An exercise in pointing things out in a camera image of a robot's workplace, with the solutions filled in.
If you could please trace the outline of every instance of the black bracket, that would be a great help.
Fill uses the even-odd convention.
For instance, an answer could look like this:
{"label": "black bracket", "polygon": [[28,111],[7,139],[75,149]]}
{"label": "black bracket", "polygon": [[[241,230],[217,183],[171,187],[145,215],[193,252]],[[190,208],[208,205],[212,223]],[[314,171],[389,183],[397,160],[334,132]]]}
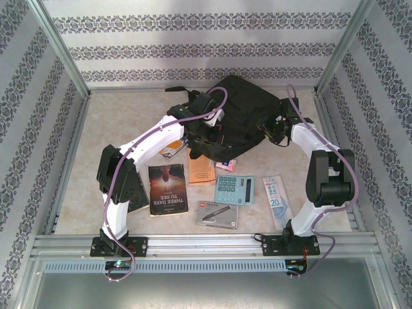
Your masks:
{"label": "black bracket", "polygon": [[261,242],[263,256],[318,256],[319,242],[315,235],[296,236],[290,227],[290,220],[282,231],[282,235],[262,235]]}
{"label": "black bracket", "polygon": [[[128,233],[120,240],[121,244],[125,245],[135,257],[145,258],[147,254],[147,246],[149,238],[147,237],[129,237]],[[90,256],[92,258],[111,257],[111,258],[127,258],[129,254],[120,248],[116,243],[103,233],[100,229],[100,236],[94,237],[91,242]]]}

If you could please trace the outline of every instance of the cable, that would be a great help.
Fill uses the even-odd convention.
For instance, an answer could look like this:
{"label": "cable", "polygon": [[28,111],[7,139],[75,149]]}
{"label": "cable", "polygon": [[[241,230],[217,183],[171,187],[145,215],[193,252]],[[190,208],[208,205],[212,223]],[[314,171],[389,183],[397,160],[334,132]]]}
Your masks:
{"label": "cable", "polygon": [[164,125],[162,125],[162,126],[159,126],[159,127],[154,128],[152,131],[147,132],[144,136],[142,136],[141,138],[139,138],[139,139],[123,154],[123,156],[120,158],[120,161],[117,163],[115,172],[114,172],[114,174],[113,174],[113,178],[112,178],[111,183],[110,183],[110,188],[109,188],[109,192],[108,192],[108,198],[107,198],[106,201],[104,202],[104,220],[103,220],[103,222],[104,222],[104,226],[107,228],[107,230],[108,230],[108,232],[109,232],[110,238],[111,238],[120,248],[122,248],[124,251],[126,251],[127,254],[130,255],[131,265],[130,265],[130,270],[129,270],[129,272],[128,272],[127,274],[125,274],[123,277],[118,278],[118,279],[112,279],[111,276],[110,276],[110,272],[108,272],[108,275],[107,275],[106,277],[109,279],[109,281],[119,282],[119,281],[121,281],[121,280],[129,277],[129,276],[133,273],[133,271],[135,270],[135,266],[136,266],[135,255],[134,255],[128,248],[126,248],[125,246],[123,246],[123,244],[121,244],[121,242],[119,242],[119,240],[115,237],[115,235],[113,234],[112,230],[110,229],[109,222],[108,222],[108,208],[109,208],[109,204],[110,204],[110,199],[111,199],[111,196],[112,196],[112,194],[113,194],[113,189],[115,188],[115,183],[116,183],[117,175],[118,175],[118,172],[119,172],[119,170],[120,170],[120,167],[121,167],[122,164],[123,164],[123,161],[126,159],[126,157],[127,157],[130,153],[132,153],[132,152],[134,151],[134,149],[135,149],[141,142],[143,142],[143,141],[144,141],[146,138],[148,138],[149,136],[155,134],[157,131],[160,131],[160,130],[166,128],[166,127],[172,126],[173,124],[180,124],[180,123],[186,122],[186,121],[203,119],[203,118],[205,118],[205,117],[207,117],[207,116],[210,116],[210,115],[212,115],[212,114],[215,114],[215,112],[217,112],[219,109],[222,109],[222,107],[226,104],[226,101],[227,101],[227,97],[228,97],[227,90],[226,90],[225,88],[223,88],[223,87],[214,87],[214,88],[210,89],[210,90],[207,92],[207,94],[210,94],[210,93],[212,93],[213,91],[216,91],[216,90],[222,90],[222,91],[224,92],[224,94],[225,94],[225,97],[223,98],[223,101],[222,101],[222,103],[218,106],[218,108],[213,109],[212,111],[210,111],[210,112],[208,112],[208,113],[205,113],[205,114],[202,114],[202,115],[199,115],[199,116],[187,117],[187,118],[183,118],[183,119],[176,119],[176,120],[173,120],[172,122],[168,122],[168,123],[166,123],[166,124],[164,124]]}
{"label": "cable", "polygon": [[302,120],[302,122],[305,124],[305,126],[309,129],[309,131],[311,131],[319,141],[321,141],[328,149],[330,149],[331,151],[333,151],[338,158],[341,159],[341,161],[343,162],[343,164],[348,168],[350,175],[352,176],[353,179],[353,184],[354,184],[354,194],[353,194],[353,198],[350,201],[349,205],[338,208],[338,209],[326,209],[324,212],[320,213],[318,215],[318,217],[316,217],[316,219],[314,220],[314,222],[312,223],[311,229],[312,232],[316,235],[316,236],[320,236],[320,237],[326,237],[326,238],[330,238],[332,240],[332,245],[330,246],[330,248],[328,249],[328,251],[325,252],[325,254],[323,255],[323,257],[321,257],[321,259],[314,265],[312,266],[308,271],[306,271],[306,273],[304,273],[305,275],[309,274],[313,269],[317,268],[319,266],[320,263],[322,263],[322,261],[324,261],[324,259],[326,259],[326,257],[329,255],[329,253],[333,250],[333,248],[335,247],[336,244],[336,240],[333,236],[331,235],[326,235],[326,234],[322,234],[319,232],[315,231],[315,226],[317,225],[317,223],[319,222],[319,220],[321,220],[323,218],[323,216],[325,214],[328,214],[329,212],[338,212],[338,211],[346,211],[350,208],[353,207],[353,205],[355,205],[358,196],[359,196],[359,183],[358,183],[358,179],[356,177],[355,171],[352,169],[352,166],[350,166],[349,162],[347,161],[347,159],[345,159],[343,157],[342,154],[340,154],[340,152],[338,152],[338,150],[336,150],[334,147],[331,146],[331,143],[329,141],[327,141],[326,139],[323,138],[322,135],[320,135],[313,127],[311,127],[309,125],[309,123],[303,118],[301,112],[298,110],[297,106],[295,105],[292,96],[290,95],[290,88],[293,90],[294,92],[294,96],[296,97],[296,89],[293,87],[293,85],[291,84],[287,84],[286,85],[286,92],[288,93],[288,98],[289,101],[291,103],[291,105],[293,106],[293,108],[295,109],[295,112],[297,113],[297,115],[299,116],[299,118]]}

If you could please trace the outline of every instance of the pen box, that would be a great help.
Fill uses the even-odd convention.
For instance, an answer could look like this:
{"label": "pen box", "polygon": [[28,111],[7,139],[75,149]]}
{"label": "pen box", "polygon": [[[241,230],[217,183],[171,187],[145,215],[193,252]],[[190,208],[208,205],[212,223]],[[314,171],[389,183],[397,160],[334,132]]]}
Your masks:
{"label": "pen box", "polygon": [[239,207],[237,205],[201,201],[196,223],[208,227],[236,230],[238,228],[238,211]]}

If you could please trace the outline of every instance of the blue calculator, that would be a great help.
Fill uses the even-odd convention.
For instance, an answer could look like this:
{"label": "blue calculator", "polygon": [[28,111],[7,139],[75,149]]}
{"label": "blue calculator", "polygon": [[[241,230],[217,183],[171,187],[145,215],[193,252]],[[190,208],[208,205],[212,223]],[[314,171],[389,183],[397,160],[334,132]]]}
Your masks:
{"label": "blue calculator", "polygon": [[252,205],[254,193],[253,176],[218,176],[214,201],[231,205]]}

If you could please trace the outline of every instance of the beige floor surface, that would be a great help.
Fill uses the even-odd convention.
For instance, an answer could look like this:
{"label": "beige floor surface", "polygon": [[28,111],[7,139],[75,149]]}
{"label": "beige floor surface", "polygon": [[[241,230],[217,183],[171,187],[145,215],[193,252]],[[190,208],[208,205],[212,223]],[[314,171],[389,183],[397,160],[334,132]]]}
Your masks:
{"label": "beige floor surface", "polygon": [[[279,98],[285,91],[275,91]],[[310,90],[298,91],[301,111],[310,117],[317,128],[321,126]],[[71,171],[68,188],[57,224],[56,234],[98,234],[103,221],[103,199],[96,181],[97,167],[104,147],[125,144],[155,125],[173,105],[187,101],[186,93],[99,93],[91,96],[88,114],[79,148]],[[269,202],[262,177],[281,175],[292,212],[296,215],[305,201],[304,185],[309,158],[299,146],[280,148],[263,141],[237,158],[235,175],[255,176],[255,195],[252,206],[240,207],[237,230],[202,227],[197,225],[198,201],[213,200],[215,186],[187,187],[189,213],[174,216],[150,217],[149,209],[140,209],[127,217],[131,234],[208,234],[275,232]],[[182,151],[170,161],[160,154],[141,169],[142,179],[149,194],[147,166],[183,163],[187,175],[187,152]],[[229,174],[216,169],[216,174]],[[329,215],[319,231],[351,230],[345,212]]]}

